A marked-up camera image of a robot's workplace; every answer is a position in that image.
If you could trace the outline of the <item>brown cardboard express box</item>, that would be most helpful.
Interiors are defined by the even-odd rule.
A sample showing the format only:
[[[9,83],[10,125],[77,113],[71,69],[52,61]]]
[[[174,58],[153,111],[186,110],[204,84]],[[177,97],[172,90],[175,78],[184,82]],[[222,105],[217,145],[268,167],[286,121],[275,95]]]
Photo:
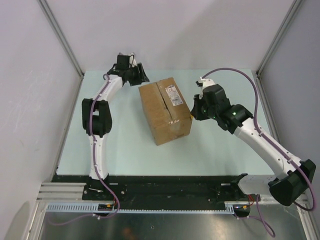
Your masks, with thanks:
[[[175,85],[183,104],[173,106],[165,87]],[[142,109],[157,146],[190,134],[191,111],[174,78],[169,77],[138,88]]]

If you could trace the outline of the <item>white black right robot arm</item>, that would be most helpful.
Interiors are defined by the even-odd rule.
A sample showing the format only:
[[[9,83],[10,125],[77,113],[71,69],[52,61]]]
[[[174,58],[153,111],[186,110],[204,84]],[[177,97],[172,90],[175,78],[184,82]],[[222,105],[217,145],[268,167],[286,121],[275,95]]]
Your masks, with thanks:
[[[232,105],[224,89],[215,83],[196,83],[201,92],[194,96],[191,115],[197,121],[212,119],[250,146],[271,168],[273,175],[243,174],[230,188],[231,196],[242,201],[248,195],[269,195],[284,206],[293,204],[312,183],[316,165],[289,153],[268,135],[244,106]]]

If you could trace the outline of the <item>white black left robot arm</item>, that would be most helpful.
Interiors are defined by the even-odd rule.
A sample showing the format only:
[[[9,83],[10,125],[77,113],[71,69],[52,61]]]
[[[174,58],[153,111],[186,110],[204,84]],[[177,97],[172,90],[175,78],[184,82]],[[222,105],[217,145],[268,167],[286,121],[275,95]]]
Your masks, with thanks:
[[[88,135],[91,151],[89,177],[97,181],[106,179],[109,174],[106,145],[113,126],[111,101],[126,83],[138,86],[150,81],[133,52],[128,55],[119,53],[116,63],[102,78],[104,82],[98,92],[81,102],[82,127]]]

